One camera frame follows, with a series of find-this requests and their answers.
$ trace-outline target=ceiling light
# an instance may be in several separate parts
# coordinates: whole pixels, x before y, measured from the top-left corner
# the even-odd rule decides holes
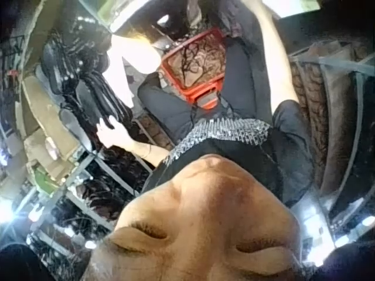
[[[86,244],[84,244],[86,249],[93,250],[96,248],[96,244],[94,241],[87,241]]]
[[[115,18],[113,23],[110,26],[112,32],[116,32],[123,24],[128,21],[128,19],[146,5],[150,0],[136,0],[129,1],[126,7],[118,14],[118,17]]]
[[[14,218],[12,202],[9,200],[0,201],[0,224],[11,222]]]
[[[142,74],[155,72],[162,62],[160,54],[146,38],[134,39],[112,35],[111,43],[113,51],[121,55]]]
[[[165,15],[160,20],[158,20],[157,23],[158,25],[164,27],[165,24],[168,22],[168,20],[169,20],[169,15]]]
[[[0,165],[6,167],[8,165],[8,155],[6,152],[2,149],[0,150]]]
[[[342,237],[340,237],[339,239],[337,239],[335,241],[335,246],[340,248],[346,244],[348,244],[350,241],[349,241],[349,237],[347,235],[344,235]]]
[[[66,235],[68,235],[69,237],[73,237],[73,236],[75,236],[75,232],[74,232],[74,230],[71,228],[71,227],[67,227],[67,228],[65,228],[64,229],[64,233],[66,234]]]
[[[32,222],[37,222],[39,221],[40,217],[42,216],[42,213],[43,213],[43,210],[45,209],[44,206],[42,208],[40,208],[39,211],[36,211],[38,208],[40,207],[39,204],[35,205],[35,207],[31,210],[31,212],[29,213],[29,219],[32,221]]]
[[[375,222],[375,217],[374,216],[369,216],[367,218],[365,218],[363,221],[362,221],[362,224],[365,226],[365,227],[370,227],[371,225],[373,225]]]

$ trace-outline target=light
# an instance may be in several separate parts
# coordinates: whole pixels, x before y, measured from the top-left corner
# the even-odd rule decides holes
[[[347,235],[344,235],[336,240],[335,246],[340,248],[348,243],[349,243],[349,237]]]
[[[94,241],[87,241],[85,244],[84,244],[85,248],[86,249],[90,249],[90,250],[93,250],[96,248],[96,244]]]
[[[330,255],[330,253],[335,250],[333,244],[323,243],[318,246],[315,246],[311,249],[310,253],[307,256],[307,261],[315,264],[316,267],[323,265],[324,260]]]
[[[362,224],[365,226],[365,227],[370,227],[374,224],[375,222],[375,217],[374,216],[370,216],[368,218],[365,218],[363,221],[362,221]]]
[[[111,24],[111,31],[116,32],[123,24],[150,0],[130,1]]]
[[[164,27],[165,24],[168,22],[169,20],[169,15],[165,15],[163,16],[160,20],[157,21],[158,25],[160,25],[161,27]]]
[[[32,221],[32,222],[37,222],[39,221],[40,217],[42,216],[42,213],[43,213],[43,210],[45,209],[44,206],[39,210],[39,211],[36,211],[36,209],[38,209],[40,206],[37,204],[35,205],[35,207],[31,210],[31,212],[29,213],[29,219]]]
[[[121,49],[113,48],[107,52],[110,58],[110,66],[103,73],[114,94],[128,107],[134,107],[133,94],[129,88],[127,74],[122,62]]]
[[[142,74],[155,72],[162,62],[160,54],[146,38],[133,39],[112,35],[111,43],[112,48]]]
[[[70,227],[67,227],[67,228],[65,228],[64,229],[64,233],[66,234],[66,235],[68,235],[69,237],[73,237],[73,236],[75,236],[75,232],[74,232],[74,230],[72,230],[72,228],[70,228]]]
[[[9,200],[0,201],[0,224],[11,222],[14,218],[12,202]]]
[[[8,165],[8,155],[3,149],[0,150],[0,165],[4,167]]]

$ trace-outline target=stacked shoes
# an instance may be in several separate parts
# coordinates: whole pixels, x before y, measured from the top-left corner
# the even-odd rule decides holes
[[[110,63],[111,33],[85,11],[72,17],[51,32],[35,74],[60,107],[65,127],[88,151],[100,150],[95,134],[99,119],[110,126],[112,115],[130,128],[132,112],[102,75]]]

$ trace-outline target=red basket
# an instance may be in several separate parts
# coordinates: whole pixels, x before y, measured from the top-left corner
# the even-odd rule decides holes
[[[223,79],[224,79],[224,72],[219,74],[218,76],[210,79],[207,82],[204,82],[204,83],[201,83],[201,84],[198,84],[198,85],[193,85],[189,88],[185,88],[184,85],[182,85],[181,82],[176,77],[173,76],[173,72],[171,70],[170,65],[168,64],[168,60],[173,55],[175,55],[178,51],[180,51],[182,48],[192,44],[193,42],[202,40],[204,37],[206,37],[208,35],[213,35],[215,37],[215,39],[217,39],[217,44],[220,44],[224,47],[223,35],[222,35],[220,29],[213,28],[213,29],[210,29],[206,32],[203,32],[203,33],[189,39],[188,41],[184,42],[179,47],[175,48],[170,53],[165,55],[162,59],[161,68],[164,71],[165,76],[172,83],[172,85],[174,87],[176,87],[178,89],[178,91],[187,98],[187,101],[190,102],[190,103],[193,103],[197,98],[199,98],[201,95],[204,95],[205,93],[207,93],[207,91],[210,90],[210,89],[220,91],[221,88],[222,88],[222,85],[223,85],[222,82],[223,82]]]

